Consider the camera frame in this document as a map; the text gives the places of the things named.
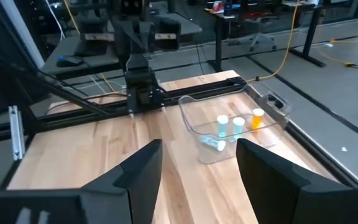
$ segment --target plastic vial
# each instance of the plastic vial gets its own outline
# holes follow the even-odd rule
[[[218,122],[218,136],[221,138],[226,137],[226,129],[229,118],[226,115],[219,115],[216,118],[216,121]]]
[[[208,136],[201,136],[200,137],[200,142],[207,145],[207,146],[210,146],[216,150],[218,150],[219,152],[223,151],[224,147],[226,146],[226,142],[223,141],[223,140],[216,140],[216,139],[213,139],[211,137],[208,137]]]
[[[244,118],[236,117],[233,119],[233,138],[237,140],[241,137],[241,134],[244,132],[244,125],[246,121]]]
[[[256,108],[252,110],[252,130],[258,129],[260,128],[260,125],[262,124],[262,118],[265,114],[265,111],[260,109],[260,108]]]

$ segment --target white bottle cap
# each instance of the white bottle cap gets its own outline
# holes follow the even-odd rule
[[[254,114],[254,116],[263,116],[265,114],[265,111],[260,108],[256,108],[252,110],[252,113]]]
[[[217,121],[219,124],[227,124],[227,122],[229,122],[229,118],[228,118],[226,115],[219,115],[219,116],[216,118],[216,121]]]
[[[233,124],[236,126],[243,126],[245,125],[246,121],[243,118],[236,117],[233,119]]]
[[[218,150],[219,152],[221,152],[221,151],[223,151],[223,149],[224,149],[225,146],[226,146],[226,142],[223,141],[223,140],[221,140],[221,141],[218,142],[218,148],[217,148],[217,150]]]

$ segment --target transparent container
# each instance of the transparent container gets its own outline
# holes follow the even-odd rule
[[[248,83],[239,91],[202,100],[186,95],[179,99],[179,106],[198,150],[198,160],[205,164],[234,157],[238,138],[246,138],[262,147],[274,146],[292,111],[286,99],[261,83]],[[264,110],[259,123],[255,123],[254,109]],[[228,117],[227,125],[218,122],[219,115]],[[239,120],[245,121],[243,126],[234,125]]]

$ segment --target table leg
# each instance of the table leg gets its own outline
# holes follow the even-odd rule
[[[310,47],[311,47],[311,44],[313,42],[314,33],[316,32],[318,21],[319,21],[319,18],[321,16],[321,10],[322,10],[321,7],[317,7],[313,11],[313,16],[312,16],[311,21],[310,21],[309,30],[308,30],[308,34],[306,36],[303,51],[300,52],[299,50],[297,50],[295,48],[291,48],[290,52],[292,54],[294,54],[294,55],[296,55],[298,57],[301,57],[301,58],[307,60],[308,62],[313,63],[313,64],[315,64],[315,65],[317,65],[317,66],[322,68],[322,67],[326,66],[325,63],[320,62],[319,60],[309,56]]]
[[[223,19],[216,17],[215,60],[207,61],[215,69],[215,72],[222,71],[222,31]]]

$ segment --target floor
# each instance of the floor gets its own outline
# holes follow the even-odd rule
[[[270,51],[271,45],[264,43],[260,43],[252,54],[248,44],[235,47],[224,44],[223,70],[235,70],[245,79],[268,75],[267,70],[276,71],[285,55],[288,37],[288,32],[275,34],[278,48],[275,52]],[[302,46],[305,37],[304,30],[294,31],[291,46]],[[330,38],[346,37],[355,38],[347,39],[352,43],[334,44],[333,47],[317,44]],[[327,155],[335,156],[338,163],[358,176],[358,69],[346,68],[319,53],[358,64],[358,20],[321,26],[314,42],[316,44],[311,55],[326,63],[326,67],[316,67],[288,54],[286,64],[277,78],[263,82],[293,105],[291,120],[300,129],[318,142]],[[189,46],[177,52],[151,55],[150,66],[160,82],[166,82],[213,73],[213,69],[206,63],[213,58],[214,43],[211,42],[197,48]],[[113,71],[104,75],[109,79],[120,74],[120,71]],[[100,87],[103,91],[108,90],[105,84],[96,86],[89,77],[74,78],[67,82],[80,83],[77,87],[89,95],[102,93]],[[115,90],[120,90],[124,85],[123,79],[109,79],[109,82]],[[50,103],[56,101],[60,99],[51,96],[32,109],[40,116],[45,114]],[[0,123],[6,121],[7,116],[1,115]],[[10,141],[0,142],[0,183],[12,165],[11,158]]]

